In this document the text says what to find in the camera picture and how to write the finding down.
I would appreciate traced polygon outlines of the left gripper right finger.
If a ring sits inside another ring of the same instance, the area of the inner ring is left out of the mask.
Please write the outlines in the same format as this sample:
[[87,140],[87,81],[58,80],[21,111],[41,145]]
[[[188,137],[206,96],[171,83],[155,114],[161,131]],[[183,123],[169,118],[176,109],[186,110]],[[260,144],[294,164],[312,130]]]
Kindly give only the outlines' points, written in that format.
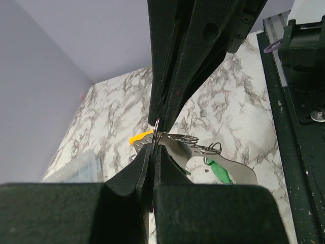
[[158,243],[288,243],[275,199],[256,185],[192,183],[163,145],[153,151]]

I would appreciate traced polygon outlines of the small split keyring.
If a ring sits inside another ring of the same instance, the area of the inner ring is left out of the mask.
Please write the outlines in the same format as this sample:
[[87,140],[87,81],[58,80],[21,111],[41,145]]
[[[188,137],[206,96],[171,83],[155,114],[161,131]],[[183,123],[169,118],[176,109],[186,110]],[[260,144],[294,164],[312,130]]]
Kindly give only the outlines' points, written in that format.
[[157,118],[155,125],[154,125],[153,135],[152,135],[152,143],[153,144],[157,144],[160,140],[160,135],[159,135],[159,131],[158,131],[159,122],[160,122],[160,117]]

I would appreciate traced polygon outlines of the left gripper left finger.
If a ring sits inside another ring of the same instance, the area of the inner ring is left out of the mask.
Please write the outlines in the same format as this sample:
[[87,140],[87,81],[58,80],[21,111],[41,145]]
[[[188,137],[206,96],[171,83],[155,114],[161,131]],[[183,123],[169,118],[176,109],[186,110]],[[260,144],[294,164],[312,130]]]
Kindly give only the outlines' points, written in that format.
[[152,152],[102,183],[1,185],[1,243],[148,243]]

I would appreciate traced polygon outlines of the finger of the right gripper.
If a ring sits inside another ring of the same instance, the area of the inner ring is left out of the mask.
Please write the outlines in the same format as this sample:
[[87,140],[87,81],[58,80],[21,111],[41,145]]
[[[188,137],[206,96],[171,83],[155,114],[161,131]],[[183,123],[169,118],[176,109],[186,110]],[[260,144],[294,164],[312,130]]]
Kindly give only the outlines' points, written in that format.
[[182,41],[187,34],[194,1],[148,1],[152,56],[152,89],[148,122],[164,117],[164,106],[176,68]]
[[223,62],[236,53],[266,1],[180,1],[182,31],[170,64],[161,131],[171,130],[185,103]]

